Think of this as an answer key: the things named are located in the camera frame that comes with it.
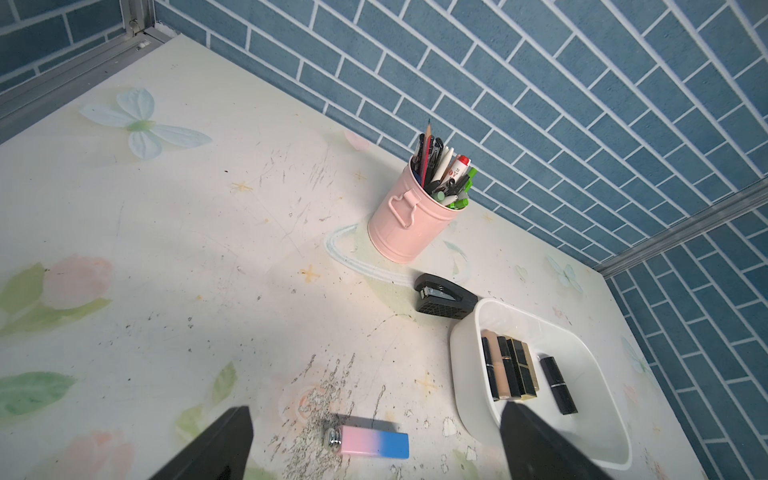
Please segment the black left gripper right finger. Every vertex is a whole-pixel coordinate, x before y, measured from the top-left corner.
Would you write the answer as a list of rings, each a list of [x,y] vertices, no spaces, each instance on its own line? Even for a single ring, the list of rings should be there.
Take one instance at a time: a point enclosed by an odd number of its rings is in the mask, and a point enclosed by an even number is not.
[[[500,436],[513,479],[610,479],[522,403],[506,404]]]

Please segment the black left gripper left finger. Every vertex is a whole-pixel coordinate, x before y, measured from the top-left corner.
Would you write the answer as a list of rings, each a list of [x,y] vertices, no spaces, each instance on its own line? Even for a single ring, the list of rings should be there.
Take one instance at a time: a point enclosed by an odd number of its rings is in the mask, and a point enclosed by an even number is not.
[[[243,479],[253,437],[249,407],[229,408],[151,479]]]

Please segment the black lipstick gold band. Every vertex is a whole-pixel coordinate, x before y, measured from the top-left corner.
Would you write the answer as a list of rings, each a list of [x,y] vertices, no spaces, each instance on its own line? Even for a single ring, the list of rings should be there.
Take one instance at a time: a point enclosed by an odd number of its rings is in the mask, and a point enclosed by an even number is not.
[[[524,387],[517,361],[510,349],[511,340],[504,336],[498,336],[497,342],[509,385],[510,397],[513,399],[520,399],[524,393]]]

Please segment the white plastic storage box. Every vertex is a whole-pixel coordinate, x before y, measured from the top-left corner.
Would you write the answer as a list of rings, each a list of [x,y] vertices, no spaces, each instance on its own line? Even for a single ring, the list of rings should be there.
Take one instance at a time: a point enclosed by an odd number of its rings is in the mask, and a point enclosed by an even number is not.
[[[485,370],[483,330],[524,342],[538,382],[537,397],[493,401]],[[484,299],[450,334],[456,406],[465,429],[479,442],[501,443],[501,413],[508,402],[526,405],[595,464],[614,470],[631,466],[627,429],[596,358],[574,333],[498,300]],[[578,412],[562,415],[539,362],[553,356]]]

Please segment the long black lipstick tube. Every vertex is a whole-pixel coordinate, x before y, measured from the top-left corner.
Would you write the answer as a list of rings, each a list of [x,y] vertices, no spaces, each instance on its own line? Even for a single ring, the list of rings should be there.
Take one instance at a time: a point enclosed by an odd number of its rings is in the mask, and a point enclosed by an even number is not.
[[[539,358],[539,362],[560,413],[562,415],[577,413],[578,409],[556,359],[553,356],[544,356]]]

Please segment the black gold square lipstick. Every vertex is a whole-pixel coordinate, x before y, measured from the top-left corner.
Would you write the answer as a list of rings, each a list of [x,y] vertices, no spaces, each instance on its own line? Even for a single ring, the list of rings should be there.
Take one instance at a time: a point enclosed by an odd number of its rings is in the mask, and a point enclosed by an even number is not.
[[[520,398],[522,400],[536,398],[538,382],[535,370],[530,364],[530,353],[527,350],[527,345],[512,338],[507,339],[507,344],[517,367],[518,387],[521,392]]]

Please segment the black lipstick silver band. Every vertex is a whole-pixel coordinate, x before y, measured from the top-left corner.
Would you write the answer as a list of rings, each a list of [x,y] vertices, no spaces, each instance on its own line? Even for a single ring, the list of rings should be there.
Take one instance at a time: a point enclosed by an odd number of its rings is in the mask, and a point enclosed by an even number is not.
[[[488,377],[488,385],[489,385],[491,398],[493,401],[498,401],[500,397],[499,397],[499,391],[498,391],[497,382],[496,382],[495,370],[492,362],[492,356],[490,352],[490,345],[489,345],[488,339],[484,336],[481,337],[481,346],[483,351],[483,359],[484,359],[486,374]]]

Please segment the beige concealer tube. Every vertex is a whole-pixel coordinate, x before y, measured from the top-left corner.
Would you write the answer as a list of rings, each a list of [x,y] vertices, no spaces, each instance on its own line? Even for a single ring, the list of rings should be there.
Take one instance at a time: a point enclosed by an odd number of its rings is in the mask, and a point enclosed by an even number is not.
[[[498,398],[500,400],[509,400],[511,398],[511,391],[498,344],[498,337],[494,332],[490,330],[483,330],[482,336],[487,340],[488,343],[491,364],[494,369]]]

